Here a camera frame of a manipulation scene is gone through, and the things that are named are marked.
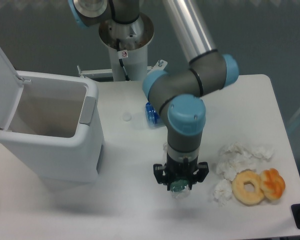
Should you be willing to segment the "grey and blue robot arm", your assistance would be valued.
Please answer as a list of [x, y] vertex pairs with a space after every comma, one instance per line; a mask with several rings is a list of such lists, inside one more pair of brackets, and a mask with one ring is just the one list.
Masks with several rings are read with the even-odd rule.
[[202, 96], [233, 84], [239, 67], [231, 55], [217, 50], [196, 2], [163, 2], [189, 64], [188, 70], [175, 75], [161, 63], [148, 70], [154, 26], [138, 0], [71, 0], [68, 4], [78, 25], [99, 26], [113, 79], [142, 81], [145, 97], [167, 127], [166, 163], [153, 166], [156, 181], [172, 192], [203, 182], [209, 167], [198, 161], [206, 123]]

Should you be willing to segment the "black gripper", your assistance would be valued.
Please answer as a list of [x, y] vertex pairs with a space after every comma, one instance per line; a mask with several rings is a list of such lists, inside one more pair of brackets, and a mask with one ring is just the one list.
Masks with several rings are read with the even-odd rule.
[[178, 179], [187, 180], [189, 189], [192, 190], [193, 184], [202, 183], [209, 173], [208, 163], [198, 163], [198, 157], [192, 161], [185, 158], [182, 162], [178, 162], [167, 154], [166, 160], [165, 165], [157, 163], [153, 165], [153, 174], [157, 183], [167, 186], [168, 191], [172, 183]]

